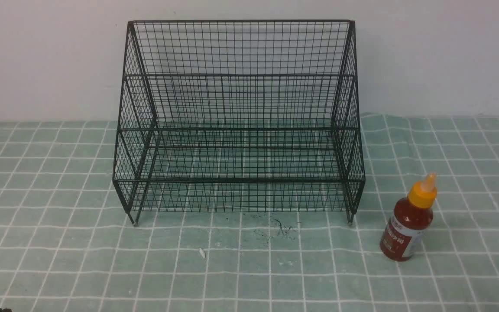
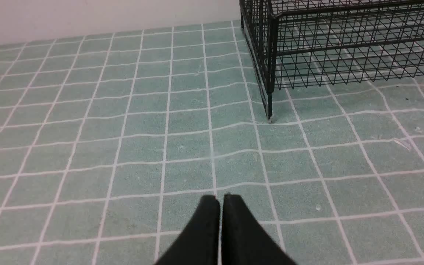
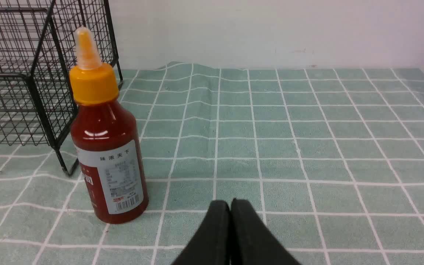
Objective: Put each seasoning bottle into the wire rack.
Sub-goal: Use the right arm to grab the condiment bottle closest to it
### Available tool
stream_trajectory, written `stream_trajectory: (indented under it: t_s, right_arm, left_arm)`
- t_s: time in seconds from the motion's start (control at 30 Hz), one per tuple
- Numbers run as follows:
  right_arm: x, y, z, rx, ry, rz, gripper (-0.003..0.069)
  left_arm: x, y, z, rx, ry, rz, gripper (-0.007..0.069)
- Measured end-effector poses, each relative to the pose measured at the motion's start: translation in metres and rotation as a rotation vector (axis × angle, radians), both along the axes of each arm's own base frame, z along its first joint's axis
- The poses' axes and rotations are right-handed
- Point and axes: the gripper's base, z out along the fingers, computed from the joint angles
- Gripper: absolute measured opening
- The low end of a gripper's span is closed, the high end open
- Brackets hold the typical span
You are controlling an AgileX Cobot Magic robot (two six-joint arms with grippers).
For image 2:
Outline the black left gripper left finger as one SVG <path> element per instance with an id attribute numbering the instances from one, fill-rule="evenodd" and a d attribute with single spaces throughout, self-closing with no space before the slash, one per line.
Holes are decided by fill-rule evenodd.
<path id="1" fill-rule="evenodd" d="M 220 204 L 203 195 L 185 228 L 155 262 L 157 265 L 216 265 L 218 263 Z"/>

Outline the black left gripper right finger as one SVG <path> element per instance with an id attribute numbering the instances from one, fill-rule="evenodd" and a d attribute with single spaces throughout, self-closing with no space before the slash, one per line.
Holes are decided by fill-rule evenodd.
<path id="1" fill-rule="evenodd" d="M 223 265 L 295 265 L 254 218 L 240 195 L 225 194 L 222 213 Z"/>

